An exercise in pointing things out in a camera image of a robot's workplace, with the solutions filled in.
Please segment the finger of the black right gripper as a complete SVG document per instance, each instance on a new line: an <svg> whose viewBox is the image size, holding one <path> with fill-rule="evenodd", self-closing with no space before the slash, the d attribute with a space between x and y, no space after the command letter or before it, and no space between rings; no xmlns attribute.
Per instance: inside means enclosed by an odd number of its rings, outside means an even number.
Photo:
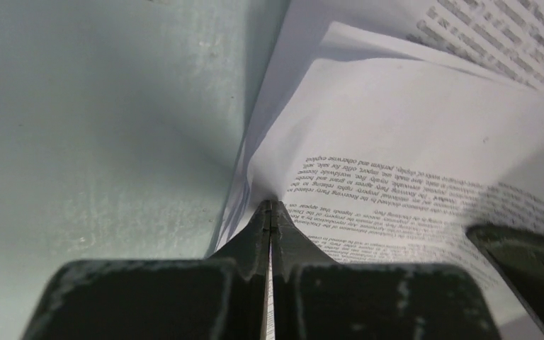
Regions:
<svg viewBox="0 0 544 340"><path fill-rule="evenodd" d="M466 236L544 334L544 235L485 224L467 228Z"/></svg>

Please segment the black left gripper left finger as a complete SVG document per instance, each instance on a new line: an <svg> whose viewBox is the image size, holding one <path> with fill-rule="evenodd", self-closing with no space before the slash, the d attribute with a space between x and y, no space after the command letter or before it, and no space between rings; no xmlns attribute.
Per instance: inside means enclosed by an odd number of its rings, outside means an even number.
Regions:
<svg viewBox="0 0 544 340"><path fill-rule="evenodd" d="M205 259L91 259L48 281L24 339L264 339L271 208Z"/></svg>

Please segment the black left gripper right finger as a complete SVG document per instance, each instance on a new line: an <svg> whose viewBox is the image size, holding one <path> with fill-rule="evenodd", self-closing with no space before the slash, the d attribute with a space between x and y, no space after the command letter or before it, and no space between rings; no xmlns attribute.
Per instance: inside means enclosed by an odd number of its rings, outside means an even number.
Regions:
<svg viewBox="0 0 544 340"><path fill-rule="evenodd" d="M498 339L474 279L446 263L331 259L269 204L277 339Z"/></svg>

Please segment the large printed paper sheet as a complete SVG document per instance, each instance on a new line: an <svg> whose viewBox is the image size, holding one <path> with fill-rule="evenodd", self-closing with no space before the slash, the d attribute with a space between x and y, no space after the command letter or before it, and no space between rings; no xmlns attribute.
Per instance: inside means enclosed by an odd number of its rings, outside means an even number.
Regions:
<svg viewBox="0 0 544 340"><path fill-rule="evenodd" d="M312 63L254 153L250 203L285 203L345 262L452 263L495 321L526 311L465 236L544 234L544 96L428 62Z"/></svg>

